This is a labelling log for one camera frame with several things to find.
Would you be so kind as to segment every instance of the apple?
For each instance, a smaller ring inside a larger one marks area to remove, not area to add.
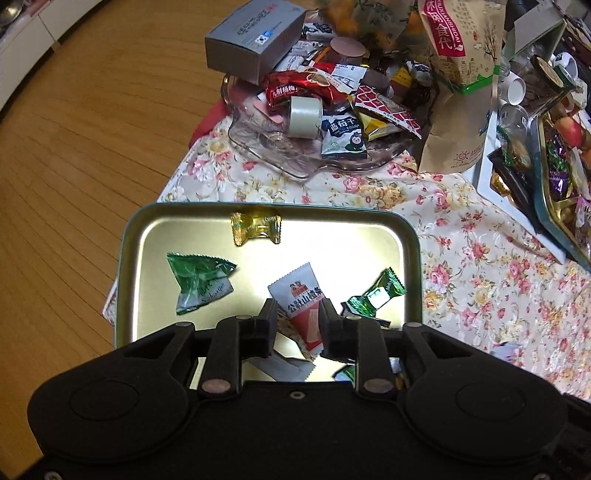
[[[583,128],[571,117],[567,116],[556,120],[554,128],[569,147],[578,148],[583,145]]]

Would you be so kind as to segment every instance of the gold tray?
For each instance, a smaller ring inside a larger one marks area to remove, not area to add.
[[[230,214],[281,215],[281,243],[251,239],[233,242]],[[238,267],[230,276],[234,292],[195,312],[177,316],[180,288],[166,254],[226,258]],[[115,346],[120,347],[178,321],[198,329],[215,327],[226,317],[259,313],[270,295],[267,286],[310,262],[327,298],[340,302],[366,291],[386,267],[392,267],[407,294],[392,299],[378,316],[400,328],[422,322],[423,291],[417,234],[402,217],[373,210],[249,203],[155,203],[130,220],[119,267]],[[275,349],[303,358],[296,343],[278,334]],[[318,357],[311,381],[331,380],[342,365]],[[243,377],[268,380],[245,366]]]

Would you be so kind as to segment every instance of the white cup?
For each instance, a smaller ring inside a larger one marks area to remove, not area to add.
[[[577,67],[577,61],[570,53],[562,52],[556,55],[556,58],[554,58],[554,61],[552,62],[552,66],[554,67],[556,65],[562,65],[573,78],[573,80],[579,78],[579,68]]]
[[[519,105],[525,98],[525,82],[513,72],[499,78],[499,98],[511,105]]]

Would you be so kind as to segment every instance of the wooden floor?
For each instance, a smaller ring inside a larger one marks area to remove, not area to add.
[[[110,0],[30,77],[0,122],[0,470],[40,452],[26,408],[108,352],[101,317],[125,224],[153,202],[219,97],[204,35],[242,0]]]

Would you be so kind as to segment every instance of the purple candy wrapper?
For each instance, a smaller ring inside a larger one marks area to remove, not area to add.
[[[550,185],[550,196],[555,202],[564,200],[569,189],[569,172],[550,171],[548,173],[548,183]]]

